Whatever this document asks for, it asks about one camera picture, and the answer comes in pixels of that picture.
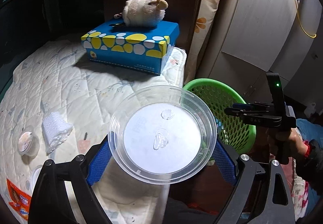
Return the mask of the person right hand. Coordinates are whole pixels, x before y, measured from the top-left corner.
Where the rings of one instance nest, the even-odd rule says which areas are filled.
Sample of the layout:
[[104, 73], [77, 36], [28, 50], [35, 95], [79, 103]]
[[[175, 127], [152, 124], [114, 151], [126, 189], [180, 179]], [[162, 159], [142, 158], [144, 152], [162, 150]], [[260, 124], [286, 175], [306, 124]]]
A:
[[308, 151], [308, 146], [303, 142], [295, 128], [291, 129], [290, 136], [288, 137], [288, 143], [290, 145], [291, 157], [294, 159], [305, 158]]

